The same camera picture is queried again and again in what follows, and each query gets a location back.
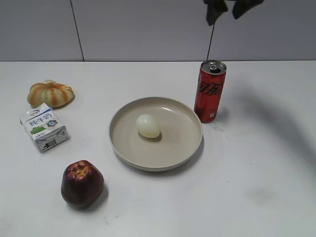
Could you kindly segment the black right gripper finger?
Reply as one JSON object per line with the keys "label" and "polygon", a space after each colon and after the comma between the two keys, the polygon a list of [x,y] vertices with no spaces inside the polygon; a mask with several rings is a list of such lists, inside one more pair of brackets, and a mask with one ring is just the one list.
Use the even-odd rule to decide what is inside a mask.
{"label": "black right gripper finger", "polygon": [[239,19],[247,11],[262,4],[263,2],[264,0],[236,0],[232,10],[234,19]]}

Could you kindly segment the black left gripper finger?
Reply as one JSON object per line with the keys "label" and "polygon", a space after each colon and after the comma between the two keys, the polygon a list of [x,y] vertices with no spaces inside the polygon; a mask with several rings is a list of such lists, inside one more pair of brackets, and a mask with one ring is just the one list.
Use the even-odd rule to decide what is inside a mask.
{"label": "black left gripper finger", "polygon": [[203,2],[207,5],[206,21],[209,26],[213,26],[216,20],[228,11],[224,0],[204,0]]}

